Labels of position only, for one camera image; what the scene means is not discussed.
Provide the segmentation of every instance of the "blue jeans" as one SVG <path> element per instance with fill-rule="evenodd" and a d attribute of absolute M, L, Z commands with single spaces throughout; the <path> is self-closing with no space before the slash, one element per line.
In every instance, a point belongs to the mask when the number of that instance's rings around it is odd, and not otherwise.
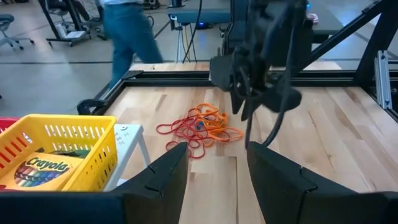
<path fill-rule="evenodd" d="M 144 15 L 144 7 L 106 4 L 104 11 L 105 33 L 113 40 L 114 47 L 110 88 L 129 70 L 134 54 L 143 63 L 163 62 L 148 18 Z"/>

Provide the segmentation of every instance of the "wooden table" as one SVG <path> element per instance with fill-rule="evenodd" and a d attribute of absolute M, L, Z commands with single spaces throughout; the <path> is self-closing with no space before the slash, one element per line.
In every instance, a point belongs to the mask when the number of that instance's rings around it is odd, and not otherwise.
<path fill-rule="evenodd" d="M 315 62 L 308 69 L 339 69 Z M 131 70 L 208 70 L 207 63 L 134 65 Z M 398 191 L 397 123 L 360 88 L 300 88 L 302 104 L 289 111 L 270 148 L 299 164 L 358 192 Z M 228 93 L 203 87 L 126 88 L 107 114 L 122 124 L 142 124 L 151 161 L 165 152 L 171 135 L 155 127 L 172 123 L 194 105 L 206 102 L 228 113 L 229 125 L 245 130 L 240 114 L 232 115 Z M 276 114 L 259 108 L 251 139 L 263 141 Z M 122 175 L 128 179 L 144 167 L 135 150 Z M 216 144 L 206 156 L 189 163 L 180 223 L 264 223 L 254 193 L 243 141 Z"/>

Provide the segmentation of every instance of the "red basket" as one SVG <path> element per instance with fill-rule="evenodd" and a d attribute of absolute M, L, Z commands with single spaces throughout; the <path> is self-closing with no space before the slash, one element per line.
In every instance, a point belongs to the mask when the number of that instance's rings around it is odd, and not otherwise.
<path fill-rule="evenodd" d="M 18 118 L 0 118 L 0 133 L 14 124 Z"/>

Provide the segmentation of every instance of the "crayola crayon box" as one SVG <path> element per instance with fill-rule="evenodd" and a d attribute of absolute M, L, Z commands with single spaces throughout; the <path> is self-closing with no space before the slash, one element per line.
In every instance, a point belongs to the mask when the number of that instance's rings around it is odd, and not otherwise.
<path fill-rule="evenodd" d="M 1 191 L 61 190 L 83 159 L 34 152 L 0 179 Z"/>

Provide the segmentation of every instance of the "desk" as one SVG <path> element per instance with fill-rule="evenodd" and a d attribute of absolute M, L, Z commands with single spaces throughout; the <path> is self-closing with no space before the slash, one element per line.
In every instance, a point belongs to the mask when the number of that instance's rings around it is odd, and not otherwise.
<path fill-rule="evenodd" d="M 201 64 L 135 64 L 131 70 L 208 70 Z M 309 70 L 337 70 L 334 62 L 314 62 Z M 360 88 L 299 88 L 302 104 L 285 115 L 270 148 L 299 164 L 358 192 L 398 190 L 398 124 Z M 165 153 L 172 135 L 155 127 L 181 118 L 193 105 L 206 102 L 226 112 L 230 126 L 245 130 L 240 114 L 232 115 L 229 95 L 214 87 L 126 87 L 106 114 L 118 123 L 144 127 L 150 160 Z M 252 140 L 264 140 L 276 115 L 259 108 Z M 134 151 L 122 175 L 140 172 L 144 161 Z M 190 161 L 180 223 L 264 223 L 254 193 L 243 141 L 215 144 L 206 156 Z"/>
<path fill-rule="evenodd" d="M 199 0 L 183 2 L 184 7 L 167 9 L 167 14 L 175 17 L 178 23 L 196 23 L 198 17 Z M 312 0 L 309 12 L 316 13 L 319 23 L 314 25 L 316 42 L 326 40 L 329 35 L 337 33 L 343 25 L 324 6 L 322 1 Z M 230 0 L 203 0 L 200 22 L 229 23 Z"/>

